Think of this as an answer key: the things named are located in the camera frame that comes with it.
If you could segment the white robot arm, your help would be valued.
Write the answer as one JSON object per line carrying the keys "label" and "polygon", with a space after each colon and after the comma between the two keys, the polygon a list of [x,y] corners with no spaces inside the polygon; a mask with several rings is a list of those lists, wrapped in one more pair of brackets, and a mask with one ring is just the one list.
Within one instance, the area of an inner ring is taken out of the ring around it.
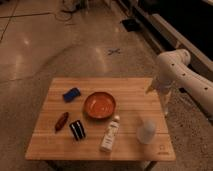
{"label": "white robot arm", "polygon": [[213,125],[213,82],[189,69],[190,61],[191,54],[186,49],[160,53],[156,58],[158,72],[147,92],[157,90],[167,95],[176,82],[198,102]]}

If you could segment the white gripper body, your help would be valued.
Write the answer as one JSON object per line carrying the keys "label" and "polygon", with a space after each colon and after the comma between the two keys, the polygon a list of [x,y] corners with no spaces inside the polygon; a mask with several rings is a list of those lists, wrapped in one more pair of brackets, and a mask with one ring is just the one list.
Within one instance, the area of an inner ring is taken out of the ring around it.
{"label": "white gripper body", "polygon": [[157,92],[163,114],[167,116],[169,113],[168,103],[171,97],[171,86],[165,85],[164,83],[159,81],[158,77],[154,77],[151,84],[148,86],[146,93],[150,93],[152,91]]}

